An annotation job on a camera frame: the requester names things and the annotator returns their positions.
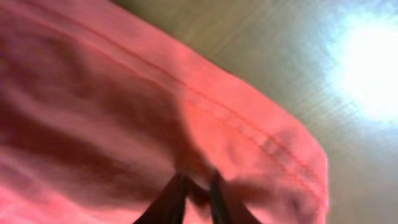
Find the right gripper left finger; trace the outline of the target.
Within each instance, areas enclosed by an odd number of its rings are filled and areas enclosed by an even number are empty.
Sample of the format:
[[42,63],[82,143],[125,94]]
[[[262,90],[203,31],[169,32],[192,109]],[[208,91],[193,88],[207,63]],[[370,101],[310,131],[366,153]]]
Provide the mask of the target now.
[[174,175],[134,224],[182,224],[187,196],[186,177]]

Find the orange soccer t-shirt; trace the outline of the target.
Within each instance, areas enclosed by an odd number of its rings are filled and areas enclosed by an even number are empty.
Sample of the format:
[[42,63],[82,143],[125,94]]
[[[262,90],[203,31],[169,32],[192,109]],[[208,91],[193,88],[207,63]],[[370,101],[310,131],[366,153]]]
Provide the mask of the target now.
[[1,222],[134,223],[220,174],[260,223],[325,223],[324,150],[278,104],[110,1],[1,2]]

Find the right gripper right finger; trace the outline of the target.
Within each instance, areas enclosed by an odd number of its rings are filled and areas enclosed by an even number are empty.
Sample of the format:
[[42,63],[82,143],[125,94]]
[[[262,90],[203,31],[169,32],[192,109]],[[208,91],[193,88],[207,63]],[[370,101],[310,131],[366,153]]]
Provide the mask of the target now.
[[210,204],[215,224],[260,224],[220,174],[212,178]]

